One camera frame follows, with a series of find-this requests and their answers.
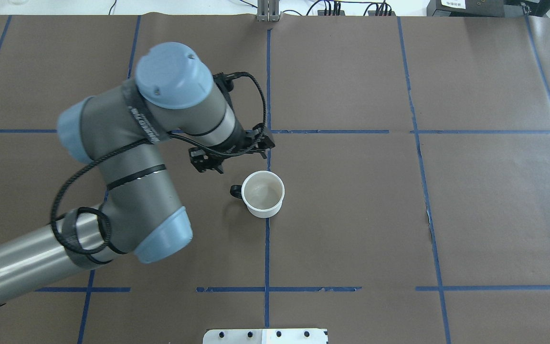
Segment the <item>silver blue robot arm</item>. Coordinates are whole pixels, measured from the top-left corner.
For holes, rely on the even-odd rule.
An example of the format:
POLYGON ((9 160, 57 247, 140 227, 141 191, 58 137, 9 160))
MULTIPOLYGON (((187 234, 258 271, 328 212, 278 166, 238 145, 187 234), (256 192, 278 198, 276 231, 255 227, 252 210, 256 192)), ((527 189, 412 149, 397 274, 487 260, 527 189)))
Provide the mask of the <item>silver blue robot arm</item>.
POLYGON ((28 292, 98 269, 127 253, 155 263, 187 246, 186 208, 159 152, 190 144, 199 172, 223 172, 225 159, 273 148, 264 92, 262 122, 244 130, 233 110, 233 82, 249 72, 212 74, 179 42, 152 47, 120 86, 64 111, 61 144, 83 164, 61 185, 48 224, 0 245, 0 307, 28 292))

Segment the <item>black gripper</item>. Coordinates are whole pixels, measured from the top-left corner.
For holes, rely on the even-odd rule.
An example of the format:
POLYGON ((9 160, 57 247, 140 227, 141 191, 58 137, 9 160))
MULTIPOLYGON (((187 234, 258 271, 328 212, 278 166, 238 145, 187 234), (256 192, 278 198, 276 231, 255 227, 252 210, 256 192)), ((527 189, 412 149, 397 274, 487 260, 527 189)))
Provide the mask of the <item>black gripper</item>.
POLYGON ((223 173, 222 163, 225 159, 244 154, 260 154, 266 159, 266 151, 274 147, 273 133, 263 123, 257 124, 250 131, 236 123, 232 134, 223 143, 210 147, 200 144, 189 148, 188 152, 190 163, 198 172, 215 170, 223 173))

